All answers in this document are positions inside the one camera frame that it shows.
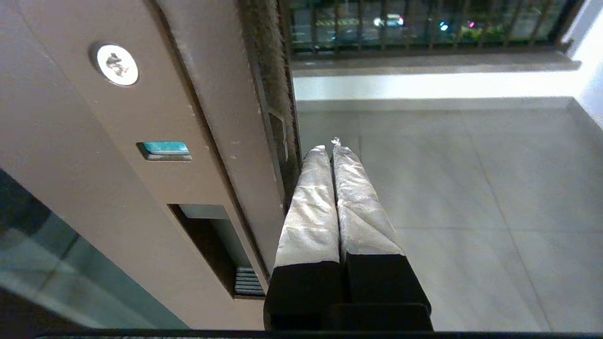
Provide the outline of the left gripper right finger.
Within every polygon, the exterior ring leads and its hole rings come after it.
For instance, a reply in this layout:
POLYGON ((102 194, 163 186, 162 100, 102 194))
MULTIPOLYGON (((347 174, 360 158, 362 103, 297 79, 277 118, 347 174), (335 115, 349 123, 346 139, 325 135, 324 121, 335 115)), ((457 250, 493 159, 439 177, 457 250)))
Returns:
POLYGON ((342 258, 353 303, 430 306, 359 157, 333 148, 342 258))

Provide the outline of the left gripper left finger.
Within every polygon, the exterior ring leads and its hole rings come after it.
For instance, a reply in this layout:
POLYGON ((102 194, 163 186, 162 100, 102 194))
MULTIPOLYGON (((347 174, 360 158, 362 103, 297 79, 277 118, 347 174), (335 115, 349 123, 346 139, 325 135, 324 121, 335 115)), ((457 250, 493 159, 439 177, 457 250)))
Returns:
POLYGON ((303 159, 263 303, 268 331, 318 331, 344 300, 340 230, 325 146, 303 159))

